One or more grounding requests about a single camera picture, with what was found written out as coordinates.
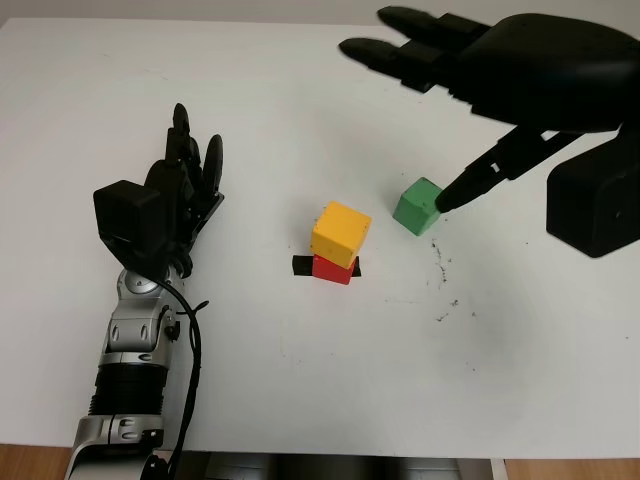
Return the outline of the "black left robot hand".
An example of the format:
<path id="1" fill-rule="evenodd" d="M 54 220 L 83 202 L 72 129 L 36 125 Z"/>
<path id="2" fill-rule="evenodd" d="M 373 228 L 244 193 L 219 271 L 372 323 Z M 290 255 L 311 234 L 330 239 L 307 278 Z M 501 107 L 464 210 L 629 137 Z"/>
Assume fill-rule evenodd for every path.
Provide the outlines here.
<path id="1" fill-rule="evenodd" d="M 165 158 L 149 170 L 145 185 L 158 191 L 167 207 L 168 259 L 179 275 L 191 275 L 190 252 L 198 234 L 224 200 L 219 191 L 223 169 L 223 140 L 211 137 L 201 156 L 190 134 L 184 105 L 174 107 L 173 125 L 167 131 Z"/>

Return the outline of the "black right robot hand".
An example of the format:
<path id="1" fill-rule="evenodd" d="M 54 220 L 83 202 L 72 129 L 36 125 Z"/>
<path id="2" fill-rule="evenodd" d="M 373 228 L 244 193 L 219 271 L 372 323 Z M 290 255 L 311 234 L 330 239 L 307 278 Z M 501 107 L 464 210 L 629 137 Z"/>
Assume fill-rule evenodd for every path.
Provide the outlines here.
<path id="1" fill-rule="evenodd" d="M 493 26 L 387 6 L 402 46 L 350 38 L 348 58 L 419 93 L 445 88 L 475 115 L 513 129 L 437 197 L 442 213 L 515 180 L 584 134 L 639 129 L 639 41 L 601 24 L 516 14 Z"/>

